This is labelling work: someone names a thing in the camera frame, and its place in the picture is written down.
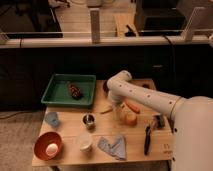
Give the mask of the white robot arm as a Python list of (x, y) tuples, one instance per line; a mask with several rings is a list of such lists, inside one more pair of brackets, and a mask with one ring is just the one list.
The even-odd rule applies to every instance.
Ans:
[(125, 97), (135, 100), (174, 122), (171, 171), (213, 171), (213, 98), (184, 98), (130, 83), (123, 70), (107, 81), (114, 106)]

